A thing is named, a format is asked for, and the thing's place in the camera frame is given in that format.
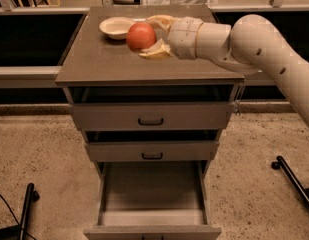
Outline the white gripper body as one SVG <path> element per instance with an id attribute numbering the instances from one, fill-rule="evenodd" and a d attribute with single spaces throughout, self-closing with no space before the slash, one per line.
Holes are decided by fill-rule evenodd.
<path id="1" fill-rule="evenodd" d="M 184 17 L 176 19 L 171 27 L 167 40 L 171 52 L 179 59 L 196 58 L 196 39 L 203 21 L 198 18 Z"/>

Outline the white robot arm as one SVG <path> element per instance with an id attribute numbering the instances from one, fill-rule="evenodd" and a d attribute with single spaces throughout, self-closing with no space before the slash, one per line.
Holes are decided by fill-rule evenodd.
<path id="1" fill-rule="evenodd" d="M 175 56 L 205 59 L 243 75 L 268 75 L 309 128 L 309 62 L 262 16 L 250 14 L 234 25 L 204 22 L 199 18 L 155 15 L 146 20 L 167 34 L 138 52 L 144 59 Z"/>

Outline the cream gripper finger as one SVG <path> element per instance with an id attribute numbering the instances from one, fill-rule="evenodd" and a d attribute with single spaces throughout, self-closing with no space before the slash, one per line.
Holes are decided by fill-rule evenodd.
<path id="1" fill-rule="evenodd" d="M 164 33 L 168 34 L 172 24 L 176 18 L 170 15 L 153 15 L 145 19 L 145 22 L 152 26 L 154 29 L 161 29 Z"/>
<path id="2" fill-rule="evenodd" d="M 142 49 L 138 55 L 147 60 L 163 60 L 171 57 L 171 49 L 163 39 L 160 39 L 151 47 Z"/>

